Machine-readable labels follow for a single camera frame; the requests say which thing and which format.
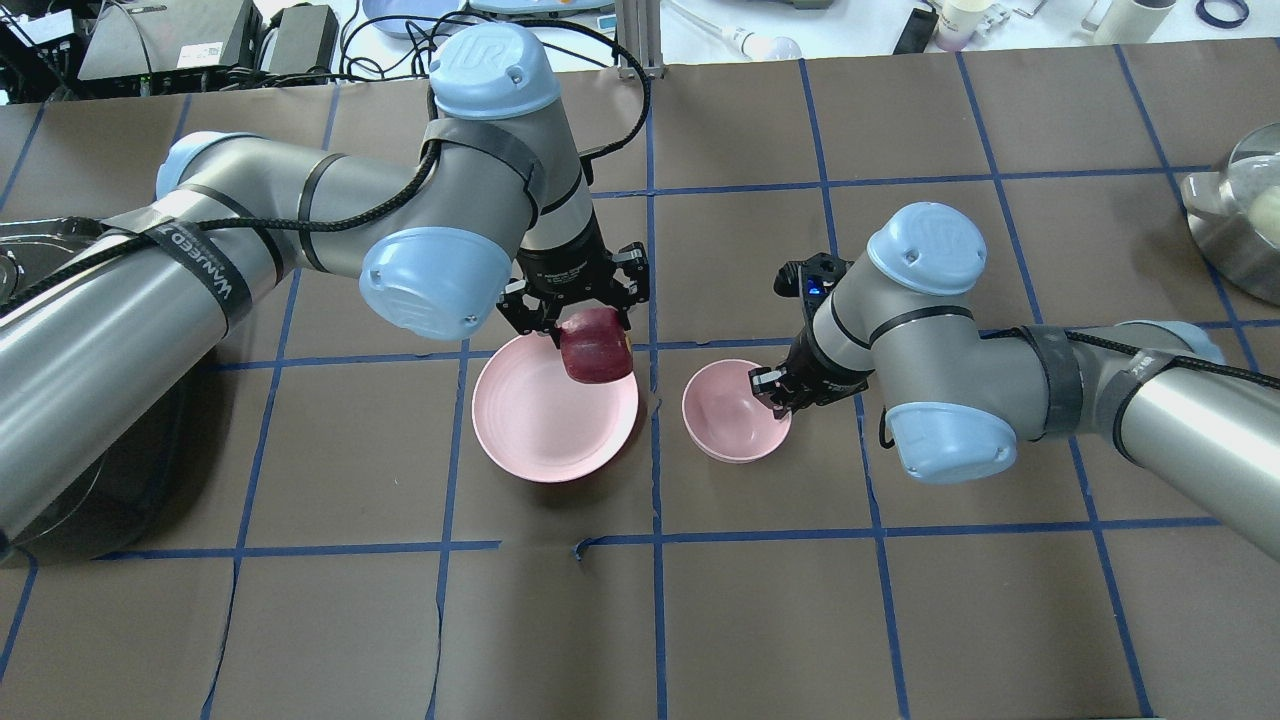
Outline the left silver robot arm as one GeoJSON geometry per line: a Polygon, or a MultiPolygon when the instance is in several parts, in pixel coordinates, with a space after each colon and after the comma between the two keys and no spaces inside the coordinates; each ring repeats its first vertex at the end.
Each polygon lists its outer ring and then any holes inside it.
{"type": "Polygon", "coordinates": [[[413,170],[253,133],[172,145],[155,200],[3,304],[3,555],[297,268],[355,278],[392,325],[461,341],[499,311],[581,359],[563,309],[650,297],[641,243],[605,246],[535,20],[457,29],[428,68],[413,170]]]}

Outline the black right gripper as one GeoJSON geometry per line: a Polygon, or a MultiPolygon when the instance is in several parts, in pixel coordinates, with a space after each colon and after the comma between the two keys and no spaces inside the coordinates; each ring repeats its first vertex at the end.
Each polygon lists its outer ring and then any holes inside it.
{"type": "Polygon", "coordinates": [[[748,372],[751,395],[774,416],[826,406],[869,387],[870,369],[849,369],[827,357],[809,334],[796,334],[777,366],[748,372]]]}

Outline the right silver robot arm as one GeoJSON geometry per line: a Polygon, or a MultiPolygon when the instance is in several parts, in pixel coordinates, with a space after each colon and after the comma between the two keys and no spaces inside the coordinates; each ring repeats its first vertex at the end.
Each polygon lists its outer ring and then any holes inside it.
{"type": "Polygon", "coordinates": [[[878,386],[905,473],[950,484],[992,477],[1019,446],[1094,434],[1129,462],[1276,557],[1277,379],[1229,366],[1185,322],[1083,331],[979,331],[969,291],[988,249],[940,202],[897,210],[854,261],[786,263],[776,293],[803,301],[787,357],[749,374],[783,419],[878,386]]]}

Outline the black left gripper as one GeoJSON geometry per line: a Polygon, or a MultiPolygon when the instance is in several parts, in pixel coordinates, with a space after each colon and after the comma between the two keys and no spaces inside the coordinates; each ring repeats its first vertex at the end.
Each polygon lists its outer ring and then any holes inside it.
{"type": "Polygon", "coordinates": [[[630,338],[630,313],[650,299],[650,260],[644,243],[611,251],[599,225],[586,225],[556,249],[521,249],[520,278],[509,279],[498,311],[517,334],[539,334],[562,350],[561,316],[575,304],[598,301],[614,310],[630,338]]]}

